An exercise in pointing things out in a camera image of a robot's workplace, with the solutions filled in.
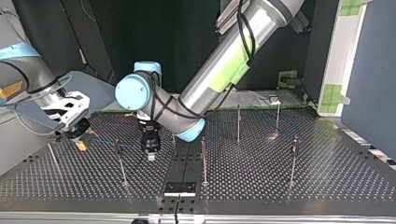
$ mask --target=cable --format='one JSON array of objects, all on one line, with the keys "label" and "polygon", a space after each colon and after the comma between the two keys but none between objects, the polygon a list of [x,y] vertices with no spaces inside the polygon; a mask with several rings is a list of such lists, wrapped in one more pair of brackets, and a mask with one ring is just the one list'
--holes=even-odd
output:
[{"label": "cable", "polygon": [[17,28],[15,28],[15,26],[14,26],[14,25],[12,24],[12,22],[9,20],[9,18],[7,17],[7,15],[6,15],[5,12],[10,12],[12,15],[16,16],[18,19],[19,19],[20,17],[19,17],[18,15],[16,15],[15,12],[13,12],[12,10],[7,9],[7,8],[0,7],[0,12],[4,15],[4,17],[6,18],[6,22],[7,22],[8,25],[10,25],[11,28],[15,31],[15,33],[18,35],[18,37],[21,39],[21,41],[28,42],[27,39],[25,39],[25,38],[23,38],[23,37],[21,36],[21,34],[18,32]]},{"label": "cable", "polygon": [[[237,24],[238,24],[239,34],[241,35],[242,43],[244,45],[245,52],[246,52],[247,57],[248,57],[247,65],[250,66],[253,63],[253,61],[254,61],[254,54],[256,53],[256,38],[254,37],[253,31],[252,31],[252,29],[250,27],[248,19],[242,13],[243,1],[244,0],[239,0],[238,11],[237,11],[237,14],[236,14],[236,21],[237,21]],[[245,38],[242,22],[246,25],[247,30],[248,30],[249,35],[250,35],[251,47],[252,47],[251,51],[248,48],[248,42],[246,41],[246,38]]]},{"label": "cable", "polygon": [[114,75],[115,74],[114,74],[113,68],[111,68],[110,72],[108,72],[107,81],[106,82],[111,84],[111,81],[113,80]]},{"label": "cable", "polygon": [[16,103],[7,104],[7,105],[0,105],[0,108],[1,108],[1,107],[7,107],[7,106],[14,106],[14,105],[26,104],[26,103],[32,102],[32,101],[34,101],[34,100],[38,100],[38,99],[40,99],[40,98],[43,98],[44,96],[47,96],[47,95],[49,95],[49,94],[51,94],[51,93],[54,93],[54,92],[60,90],[61,88],[63,88],[65,85],[67,85],[67,84],[72,80],[73,75],[69,74],[69,75],[66,75],[66,76],[64,76],[64,77],[61,77],[61,78],[59,79],[59,81],[61,81],[63,78],[66,78],[66,77],[68,77],[68,79],[67,79],[63,84],[61,84],[59,87],[53,89],[52,91],[46,92],[45,94],[40,95],[40,96],[37,96],[37,97],[34,97],[34,98],[32,98],[32,96],[27,96],[27,97],[25,97],[25,98],[19,100],[19,101],[16,102]]},{"label": "cable", "polygon": [[38,136],[49,136],[49,135],[55,134],[55,130],[51,131],[50,133],[38,133],[38,132],[36,132],[35,130],[29,128],[29,127],[23,122],[23,120],[21,119],[20,113],[18,113],[18,108],[17,108],[17,106],[18,106],[18,105],[14,105],[15,115],[16,115],[18,121],[20,122],[20,124],[21,124],[21,125],[23,126],[23,128],[25,128],[27,131],[29,131],[29,132],[31,132],[31,133],[34,133],[34,134],[36,134],[36,135],[38,135]]},{"label": "cable", "polygon": [[88,62],[85,63],[85,65],[82,68],[82,70],[86,69],[87,67],[91,68],[91,70],[96,74],[96,77],[101,79],[98,71],[94,67],[92,67],[92,65],[90,65]]},{"label": "cable", "polygon": [[87,15],[87,17],[90,18],[92,21],[96,22],[96,19],[94,19],[92,16],[90,16],[90,14],[88,14],[87,10],[85,10],[83,0],[81,0],[81,7],[82,7],[82,10],[84,11],[85,15]]},{"label": "cable", "polygon": [[316,108],[318,108],[317,103],[314,102],[314,98],[312,98],[312,96],[311,96],[311,95],[309,94],[309,92],[306,90],[306,87],[305,87],[305,85],[304,85],[304,83],[303,83],[303,79],[300,78],[300,77],[299,77],[299,79],[300,79],[300,81],[301,81],[301,85],[303,86],[305,93],[308,95],[309,98],[311,98],[312,104],[314,104],[314,106],[315,106]]},{"label": "cable", "polygon": [[12,120],[14,120],[14,119],[16,119],[16,118],[17,118],[17,117],[12,118],[12,119],[5,120],[5,121],[1,122],[0,125],[5,124],[5,123],[8,123],[8,122],[10,122],[10,121],[12,121]]},{"label": "cable", "polygon": [[225,100],[227,99],[228,95],[230,95],[230,93],[231,93],[231,91],[233,90],[233,87],[234,87],[234,86],[235,86],[234,84],[231,84],[230,89],[228,89],[227,93],[225,93],[224,97],[221,99],[221,101],[220,101],[220,103],[218,104],[218,106],[216,106],[216,108],[215,108],[212,112],[207,113],[207,114],[205,115],[205,117],[208,117],[208,116],[210,116],[210,115],[216,113],[217,111],[219,111],[220,107],[224,104]]},{"label": "cable", "polygon": [[[175,115],[178,115],[178,116],[180,116],[180,117],[182,117],[182,118],[184,118],[184,119],[204,119],[204,118],[206,118],[206,117],[208,117],[208,116],[210,116],[210,115],[212,115],[212,114],[214,114],[215,112],[217,112],[218,110],[219,110],[219,108],[222,106],[222,104],[225,102],[225,100],[227,99],[227,97],[228,97],[228,95],[231,93],[231,91],[233,90],[233,87],[235,86],[234,84],[232,84],[231,86],[230,86],[230,89],[228,89],[228,91],[227,91],[227,93],[225,94],[225,96],[223,97],[223,99],[220,101],[220,103],[216,106],[216,108],[212,111],[212,112],[210,112],[210,113],[208,113],[208,114],[206,114],[206,115],[201,115],[201,116],[195,116],[195,115],[193,115],[193,116],[188,116],[188,115],[184,115],[184,114],[181,114],[181,113],[179,113],[179,112],[177,112],[177,111],[175,111],[175,110],[173,110],[172,108],[170,108],[169,106],[167,106],[166,105],[166,103],[160,98],[160,96],[157,94],[157,88],[156,88],[156,84],[155,84],[155,81],[154,81],[154,77],[153,77],[153,75],[156,75],[157,76],[157,78],[159,78],[159,76],[158,76],[158,74],[156,73],[156,72],[153,72],[153,73],[149,73],[149,72],[147,72],[147,71],[143,71],[143,70],[139,70],[139,71],[136,71],[136,72],[142,72],[142,73],[144,73],[144,74],[146,74],[146,75],[148,75],[149,77],[150,77],[150,84],[151,84],[151,90],[152,90],[152,92],[154,92],[154,95],[153,95],[153,97],[154,97],[154,99],[155,100],[158,100],[158,102],[165,108],[165,109],[167,109],[167,110],[169,110],[169,112],[171,112],[171,113],[173,113],[173,114],[175,114]],[[150,113],[151,113],[151,117],[152,117],[152,113],[153,113],[153,110],[152,110],[152,107],[154,107],[155,105],[154,105],[154,100],[152,101],[152,105],[151,105],[151,111],[150,111]]]},{"label": "cable", "polygon": [[0,7],[0,9],[1,9],[1,12],[4,14],[4,12],[9,12],[10,14],[12,14],[15,18],[17,18],[18,20],[20,19],[20,16],[18,16],[18,14],[15,12],[15,11],[13,11],[13,10],[11,10],[11,9],[9,9],[9,8],[6,8],[6,7]]},{"label": "cable", "polygon": [[[152,72],[151,76],[150,76],[150,79],[151,79],[151,88],[152,88],[154,94],[156,94],[157,93],[157,85],[155,84],[154,74],[157,74],[157,73],[156,72]],[[149,115],[151,120],[154,120],[155,105],[156,105],[155,104],[155,98],[152,98],[152,100],[151,100],[151,111],[150,111],[150,115]]]}]

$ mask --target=green tape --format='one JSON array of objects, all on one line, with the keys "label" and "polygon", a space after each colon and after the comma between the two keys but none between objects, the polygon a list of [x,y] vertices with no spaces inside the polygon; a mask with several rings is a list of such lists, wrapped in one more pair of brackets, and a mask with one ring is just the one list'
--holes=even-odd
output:
[{"label": "green tape", "polygon": [[341,103],[342,85],[326,84],[321,99],[321,113],[336,113],[337,107]]},{"label": "green tape", "polygon": [[[209,87],[214,91],[223,92],[230,83],[236,85],[248,70],[248,55],[246,54],[242,40],[241,38],[238,38],[235,41],[239,42],[237,43],[239,48],[231,48],[225,52],[226,55],[231,56],[228,60],[225,59],[225,62],[221,62],[223,64],[223,68],[220,69],[209,84]],[[251,41],[249,38],[247,38],[247,42],[251,48]]]},{"label": "green tape", "polygon": [[339,16],[358,16],[363,4],[363,0],[343,0]]}]

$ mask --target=black cable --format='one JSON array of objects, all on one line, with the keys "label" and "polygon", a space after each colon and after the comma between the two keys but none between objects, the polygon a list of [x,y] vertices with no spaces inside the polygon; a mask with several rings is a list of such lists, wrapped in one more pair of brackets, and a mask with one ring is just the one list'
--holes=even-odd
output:
[{"label": "black cable", "polygon": [[[245,52],[247,53],[247,57],[248,57],[247,65],[250,66],[254,61],[254,54],[256,53],[256,38],[254,37],[253,30],[250,27],[247,17],[242,13],[243,1],[244,0],[239,0],[236,21],[238,23],[239,34],[241,35],[241,39],[242,39],[242,43],[244,45]],[[247,30],[250,35],[251,47],[252,47],[251,51],[248,48],[248,42],[245,39],[242,22],[246,25]]]},{"label": "black cable", "polygon": [[[156,74],[156,72],[151,73],[150,80],[151,80],[151,88],[155,95],[157,93],[157,84],[155,84],[154,74]],[[155,112],[155,97],[153,97],[151,100],[151,112],[149,116],[151,120],[154,120],[154,112]]]},{"label": "black cable", "polygon": [[82,70],[86,69],[87,67],[91,68],[91,70],[96,74],[96,77],[101,79],[98,71],[94,67],[92,67],[92,65],[90,65],[88,62],[85,63],[84,68],[82,68]]},{"label": "black cable", "polygon": [[106,82],[111,84],[111,81],[113,80],[113,77],[114,77],[114,71],[113,71],[113,68],[111,68],[110,72],[108,72],[107,81]]},{"label": "black cable", "polygon": [[216,112],[220,109],[220,107],[224,104],[225,100],[227,99],[228,95],[230,95],[230,93],[231,93],[231,91],[233,90],[233,87],[234,87],[234,86],[235,86],[234,84],[231,84],[230,89],[228,89],[227,93],[225,93],[224,97],[222,98],[222,100],[220,101],[220,103],[218,104],[218,106],[216,106],[216,108],[215,108],[212,112],[207,113],[207,114],[205,115],[205,117],[208,117],[208,116],[210,116],[210,115],[216,113]]},{"label": "black cable", "polygon": [[306,90],[306,87],[305,87],[305,85],[304,85],[304,83],[303,83],[303,79],[300,78],[300,77],[299,77],[299,79],[300,79],[300,81],[301,81],[301,85],[303,86],[303,89],[304,89],[305,93],[308,95],[309,98],[311,98],[312,104],[314,104],[314,106],[315,106],[316,108],[318,108],[318,105],[317,105],[317,103],[315,103],[314,98],[312,98],[312,96],[311,96],[311,95],[309,94],[309,92]]},{"label": "black cable", "polygon": [[216,108],[215,108],[212,112],[210,112],[210,113],[208,113],[208,114],[206,114],[206,115],[201,115],[201,116],[188,116],[188,115],[181,114],[181,113],[179,113],[179,112],[173,110],[172,108],[170,108],[170,107],[160,98],[160,96],[157,94],[157,92],[156,92],[156,90],[157,90],[157,89],[156,89],[156,84],[155,84],[155,82],[153,81],[153,75],[155,75],[155,76],[157,76],[157,78],[159,78],[159,75],[158,75],[156,72],[149,73],[149,72],[146,72],[146,71],[143,71],[143,70],[139,70],[139,71],[136,71],[136,72],[142,72],[142,73],[144,73],[144,74],[150,76],[150,83],[151,83],[151,87],[150,87],[150,88],[151,88],[151,90],[154,92],[154,95],[153,95],[154,99],[153,99],[153,101],[152,101],[151,111],[150,111],[150,113],[152,114],[152,116],[150,115],[150,116],[151,116],[151,119],[153,118],[153,112],[154,112],[154,110],[152,110],[152,107],[154,106],[154,102],[155,102],[154,100],[158,100],[158,102],[159,102],[165,109],[169,110],[169,112],[171,112],[171,113],[173,113],[173,114],[175,114],[175,115],[178,115],[178,116],[180,116],[180,117],[182,117],[182,118],[184,118],[184,119],[204,119],[204,118],[206,118],[206,117],[208,117],[208,116],[214,114],[215,112],[217,112],[217,111],[219,110],[219,108],[220,108],[220,107],[222,106],[222,104],[225,102],[225,100],[227,99],[228,95],[230,95],[231,91],[233,90],[233,87],[235,86],[234,84],[232,84],[232,85],[230,86],[230,89],[228,89],[227,93],[224,95],[224,97],[222,98],[222,100],[220,101],[220,103],[216,106]]},{"label": "black cable", "polygon": [[17,118],[17,117],[12,118],[12,119],[5,120],[5,121],[1,122],[0,125],[5,124],[5,123],[8,123],[8,122],[10,122],[10,121],[12,121],[12,120],[14,120],[14,119],[16,119],[16,118]]},{"label": "black cable", "polygon": [[241,17],[242,17],[242,20],[244,21],[244,24],[247,27],[248,34],[250,35],[250,39],[251,39],[251,52],[250,53],[251,53],[251,57],[254,60],[254,55],[256,54],[256,38],[254,37],[253,30],[251,29],[250,24],[248,23],[248,18],[244,14],[242,14]]},{"label": "black cable", "polygon": [[250,49],[248,48],[248,43],[247,43],[247,41],[245,39],[244,28],[242,26],[242,21],[241,21],[242,20],[242,5],[243,5],[243,1],[244,0],[239,0],[238,12],[236,14],[236,22],[238,23],[239,34],[241,35],[242,43],[243,43],[244,48],[245,48],[245,52],[247,53],[248,60],[251,62],[251,61],[253,61],[253,59],[251,58]]},{"label": "black cable", "polygon": [[85,62],[86,62],[86,63],[85,63],[85,65],[84,65],[84,68],[82,68],[82,70],[84,70],[87,66],[89,66],[89,67],[92,69],[92,71],[97,75],[97,78],[101,79],[100,76],[99,76],[98,71],[97,71],[96,69],[94,69],[94,68],[90,65],[90,63],[88,62],[88,58],[86,57],[86,53],[84,52],[84,49],[82,48],[81,42],[80,42],[79,39],[78,39],[77,32],[76,32],[76,30],[75,30],[75,28],[74,28],[74,26],[73,26],[73,23],[72,23],[71,20],[70,20],[69,14],[67,13],[66,6],[64,5],[64,2],[63,2],[63,1],[61,1],[61,5],[62,5],[62,8],[64,9],[64,15],[66,16],[67,21],[68,21],[69,24],[70,24],[70,28],[72,29],[73,35],[74,35],[74,37],[75,37],[75,39],[76,39],[76,41],[77,41],[78,47],[79,47],[79,49],[80,49],[81,52],[82,52],[82,55],[83,55],[82,57],[85,58]]}]

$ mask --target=small metal object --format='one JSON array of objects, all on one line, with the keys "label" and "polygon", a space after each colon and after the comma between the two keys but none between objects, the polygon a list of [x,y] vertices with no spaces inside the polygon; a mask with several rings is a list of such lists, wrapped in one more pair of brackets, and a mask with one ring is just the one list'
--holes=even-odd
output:
[{"label": "small metal object", "polygon": [[51,155],[53,161],[55,162],[55,165],[56,165],[56,168],[58,169],[59,175],[62,175],[61,167],[59,166],[58,159],[56,159],[55,153],[53,152],[52,145],[50,143],[48,143],[47,146],[49,147],[50,155]]},{"label": "small metal object", "polygon": [[125,168],[122,163],[122,150],[120,149],[119,142],[120,142],[120,139],[116,138],[116,140],[114,141],[114,150],[115,150],[116,158],[120,163],[120,168],[121,168],[122,178],[123,178],[122,185],[124,187],[126,187],[126,186],[129,186],[129,183],[126,179]]},{"label": "small metal object", "polygon": [[155,161],[155,152],[149,152],[148,153],[148,160],[149,161]]},{"label": "small metal object", "polygon": [[295,170],[295,164],[296,164],[296,158],[298,157],[299,151],[300,151],[300,138],[296,134],[294,135],[293,143],[291,150],[293,152],[293,164],[291,166],[291,177],[290,177],[290,187],[294,184],[293,178],[294,178],[294,170]]},{"label": "small metal object", "polygon": [[241,122],[241,107],[238,105],[238,143],[239,143],[239,141],[240,141],[240,139],[241,139],[241,137],[240,137],[240,129],[241,129],[241,125],[240,125],[240,122]]},{"label": "small metal object", "polygon": [[204,161],[204,186],[207,186],[209,183],[207,183],[207,176],[206,176],[206,141],[205,137],[202,138],[201,141],[201,147],[202,147],[202,158]]}]

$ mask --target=gray wall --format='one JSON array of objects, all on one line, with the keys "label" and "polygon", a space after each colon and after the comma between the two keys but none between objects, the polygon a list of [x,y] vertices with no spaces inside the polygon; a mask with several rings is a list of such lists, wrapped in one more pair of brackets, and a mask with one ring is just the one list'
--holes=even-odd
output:
[{"label": "gray wall", "polygon": [[352,68],[343,123],[396,159],[396,1],[369,3]]},{"label": "gray wall", "polygon": [[332,41],[332,31],[338,3],[338,0],[319,0],[315,7],[311,40],[304,72],[306,90],[315,100],[317,100],[320,95],[320,88]]}]

